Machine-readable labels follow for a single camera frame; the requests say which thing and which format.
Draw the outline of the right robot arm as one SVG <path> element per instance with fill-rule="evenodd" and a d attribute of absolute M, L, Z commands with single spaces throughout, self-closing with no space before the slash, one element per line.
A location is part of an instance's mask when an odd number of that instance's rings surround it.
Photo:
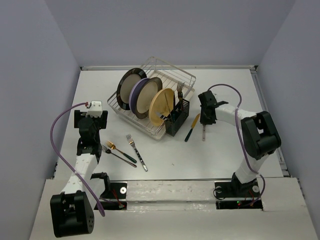
<path fill-rule="evenodd" d="M 200 123 L 212 125 L 222 121 L 236 127 L 244 159 L 233 173 L 229 189 L 235 196 L 242 196 L 253 185 L 265 160 L 278 149 L 282 142 L 274 121 L 267 111 L 246 111 L 217 101 L 208 90 L 198 95 Z"/>

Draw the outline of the knife dark handle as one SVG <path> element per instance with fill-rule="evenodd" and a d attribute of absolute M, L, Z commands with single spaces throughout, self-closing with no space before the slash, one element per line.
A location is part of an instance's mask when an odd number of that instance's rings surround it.
<path fill-rule="evenodd" d="M 171 116 L 170 114 L 168 115 L 164 115 L 163 113 L 160 112 L 156 112 L 153 116 L 152 116 L 152 121 L 155 122 L 156 124 L 161 124 L 164 121 L 170 119 Z"/>

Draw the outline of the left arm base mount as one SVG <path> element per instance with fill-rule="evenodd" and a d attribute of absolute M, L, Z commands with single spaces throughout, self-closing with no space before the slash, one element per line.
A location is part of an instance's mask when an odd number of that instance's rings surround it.
<path fill-rule="evenodd" d="M 127 182 L 110 181 L 107 173 L 101 172 L 93 173 L 89 183 L 95 194 L 100 197 L 99 200 L 104 210 L 127 209 Z"/>

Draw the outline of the grey knife slim handle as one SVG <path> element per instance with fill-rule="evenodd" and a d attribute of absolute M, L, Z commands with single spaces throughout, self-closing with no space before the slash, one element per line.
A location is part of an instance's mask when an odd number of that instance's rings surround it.
<path fill-rule="evenodd" d="M 167 98 L 167 94 L 166 93 L 164 93 L 164 97 L 165 97 L 166 105 L 167 105 L 168 112 L 169 112 L 168 114 L 169 114 L 170 120 L 172 122 L 173 119 L 172 119 L 171 110 L 170 110 L 170 107 L 169 107 L 168 98 Z"/>

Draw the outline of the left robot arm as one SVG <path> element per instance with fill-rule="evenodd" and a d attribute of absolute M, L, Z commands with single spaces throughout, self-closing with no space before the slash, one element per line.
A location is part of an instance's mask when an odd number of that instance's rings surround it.
<path fill-rule="evenodd" d="M 107 127 L 106 110 L 74 111 L 74 127 L 79 130 L 75 164 L 67 166 L 72 173 L 59 194 L 50 199 L 50 212 L 55 237 L 91 234 L 95 225 L 94 209 L 102 216 L 100 202 L 110 194 L 109 176 L 95 173 L 102 155 L 100 130 Z"/>

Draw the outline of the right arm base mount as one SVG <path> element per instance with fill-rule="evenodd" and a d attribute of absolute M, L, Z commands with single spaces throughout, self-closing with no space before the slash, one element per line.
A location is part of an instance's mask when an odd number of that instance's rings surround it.
<path fill-rule="evenodd" d="M 217 210 L 263 210 L 256 177 L 252 181 L 241 183 L 234 173 L 229 181 L 215 182 L 212 194 L 216 199 Z"/>

